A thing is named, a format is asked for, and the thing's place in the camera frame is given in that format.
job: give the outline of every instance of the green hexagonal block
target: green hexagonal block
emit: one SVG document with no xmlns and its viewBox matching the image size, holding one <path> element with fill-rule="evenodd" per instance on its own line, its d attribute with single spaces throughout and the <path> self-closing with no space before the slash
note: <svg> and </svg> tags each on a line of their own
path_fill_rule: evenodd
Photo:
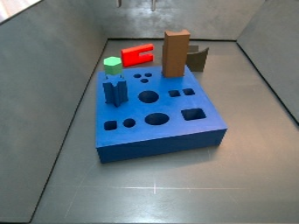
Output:
<svg viewBox="0 0 299 224">
<path fill-rule="evenodd" d="M 121 74 L 123 63 L 117 57 L 108 57 L 104 59 L 105 74 Z"/>
</svg>

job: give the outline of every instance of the red arch block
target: red arch block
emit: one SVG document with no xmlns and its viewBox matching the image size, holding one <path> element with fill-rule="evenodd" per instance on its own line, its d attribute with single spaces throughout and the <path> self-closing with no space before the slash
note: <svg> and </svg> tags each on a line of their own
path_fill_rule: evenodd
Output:
<svg viewBox="0 0 299 224">
<path fill-rule="evenodd" d="M 151 53 L 143 55 L 139 55 L 139 53 L 152 51 L 153 49 L 155 49 L 153 44 L 140 45 L 123 49 L 121 50 L 123 66 L 131 67 L 133 65 L 152 61 L 155 59 L 155 56 Z"/>
</svg>

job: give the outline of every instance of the square hole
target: square hole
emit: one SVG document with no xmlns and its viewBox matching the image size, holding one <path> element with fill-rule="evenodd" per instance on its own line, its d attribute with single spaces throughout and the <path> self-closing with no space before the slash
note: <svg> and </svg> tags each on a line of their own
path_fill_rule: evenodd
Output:
<svg viewBox="0 0 299 224">
<path fill-rule="evenodd" d="M 189 108 L 181 110 L 181 116 L 185 121 L 197 120 L 207 117 L 201 108 Z"/>
<path fill-rule="evenodd" d="M 184 92 L 185 95 L 195 95 L 193 90 L 191 88 L 185 88 L 183 90 L 183 92 Z"/>
<path fill-rule="evenodd" d="M 115 130 L 117 128 L 116 121 L 108 121 L 104 123 L 104 130 Z"/>
<path fill-rule="evenodd" d="M 169 93 L 169 96 L 171 97 L 176 97 L 176 96 L 180 96 L 181 95 L 180 92 L 179 92 L 179 90 L 171 90 L 171 91 L 168 91 L 168 93 Z"/>
</svg>

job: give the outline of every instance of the shape sorter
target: shape sorter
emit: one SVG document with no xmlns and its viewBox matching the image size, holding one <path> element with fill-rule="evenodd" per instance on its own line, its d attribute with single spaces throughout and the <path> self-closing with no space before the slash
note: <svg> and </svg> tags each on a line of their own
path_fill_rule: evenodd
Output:
<svg viewBox="0 0 299 224">
<path fill-rule="evenodd" d="M 227 131 L 188 67 L 164 78 L 160 66 L 123 70 L 127 98 L 105 102 L 97 73 L 96 148 L 101 163 L 219 145 Z"/>
</svg>

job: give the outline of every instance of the brown block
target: brown block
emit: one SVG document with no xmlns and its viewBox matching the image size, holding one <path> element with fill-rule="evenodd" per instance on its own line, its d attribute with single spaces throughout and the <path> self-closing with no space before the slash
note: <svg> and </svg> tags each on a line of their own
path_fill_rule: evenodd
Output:
<svg viewBox="0 0 299 224">
<path fill-rule="evenodd" d="M 163 40 L 163 76 L 165 78 L 183 76 L 187 60 L 189 32 L 165 31 Z"/>
</svg>

